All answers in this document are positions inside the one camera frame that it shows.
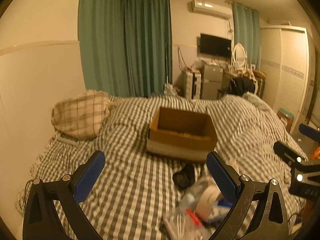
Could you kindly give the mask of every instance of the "cardboard box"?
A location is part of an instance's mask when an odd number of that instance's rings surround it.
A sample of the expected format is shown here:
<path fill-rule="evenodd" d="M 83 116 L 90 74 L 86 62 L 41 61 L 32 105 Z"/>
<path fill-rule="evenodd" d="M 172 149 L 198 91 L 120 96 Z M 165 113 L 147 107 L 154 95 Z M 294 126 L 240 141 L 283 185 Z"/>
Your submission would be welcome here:
<path fill-rule="evenodd" d="M 193 162 L 205 162 L 217 144 L 208 114 L 160 107 L 149 127 L 147 151 Z"/>

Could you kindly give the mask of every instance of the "round mirror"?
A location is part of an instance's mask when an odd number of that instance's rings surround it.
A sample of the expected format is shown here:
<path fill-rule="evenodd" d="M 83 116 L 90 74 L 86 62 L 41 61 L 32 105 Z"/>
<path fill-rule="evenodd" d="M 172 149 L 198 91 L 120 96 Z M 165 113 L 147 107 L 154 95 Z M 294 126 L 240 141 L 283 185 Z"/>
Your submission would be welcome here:
<path fill-rule="evenodd" d="M 247 67 L 247 53 L 240 43 L 237 43 L 233 49 L 232 60 L 235 70 L 241 70 Z"/>

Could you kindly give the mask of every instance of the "curtain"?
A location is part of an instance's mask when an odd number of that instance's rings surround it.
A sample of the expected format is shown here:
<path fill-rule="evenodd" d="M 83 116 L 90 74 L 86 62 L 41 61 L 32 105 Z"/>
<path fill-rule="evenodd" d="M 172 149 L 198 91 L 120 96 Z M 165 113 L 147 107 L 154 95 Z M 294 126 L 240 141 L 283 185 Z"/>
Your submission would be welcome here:
<path fill-rule="evenodd" d="M 134 96 L 162 92 L 172 81 L 169 0 L 124 0 L 124 44 Z"/>
<path fill-rule="evenodd" d="M 87 89 L 127 97 L 122 0 L 79 0 L 78 39 Z"/>
<path fill-rule="evenodd" d="M 79 0 L 78 39 L 87 89 L 150 96 L 166 63 L 172 79 L 169 0 Z"/>
<path fill-rule="evenodd" d="M 241 43 L 248 54 L 248 64 L 260 64 L 261 30 L 259 13 L 236 3 L 232 4 L 235 23 L 235 44 Z"/>

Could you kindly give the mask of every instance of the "white cabinet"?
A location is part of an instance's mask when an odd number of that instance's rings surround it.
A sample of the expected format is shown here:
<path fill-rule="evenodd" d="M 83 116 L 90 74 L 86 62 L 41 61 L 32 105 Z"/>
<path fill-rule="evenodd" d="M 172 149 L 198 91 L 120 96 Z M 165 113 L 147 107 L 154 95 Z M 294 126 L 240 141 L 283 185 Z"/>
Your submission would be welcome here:
<path fill-rule="evenodd" d="M 261 29 L 260 70 L 267 75 L 263 100 L 275 112 L 284 108 L 293 113 L 292 130 L 307 99 L 309 50 L 305 28 L 268 26 Z"/>

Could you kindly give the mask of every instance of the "television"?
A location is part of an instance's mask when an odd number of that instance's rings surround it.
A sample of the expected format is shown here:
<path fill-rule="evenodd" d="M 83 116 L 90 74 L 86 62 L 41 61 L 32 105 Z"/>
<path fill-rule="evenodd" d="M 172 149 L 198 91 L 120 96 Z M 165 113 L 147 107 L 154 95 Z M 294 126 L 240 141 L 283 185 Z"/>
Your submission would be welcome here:
<path fill-rule="evenodd" d="M 231 58 L 231 40 L 201 33 L 200 53 Z"/>

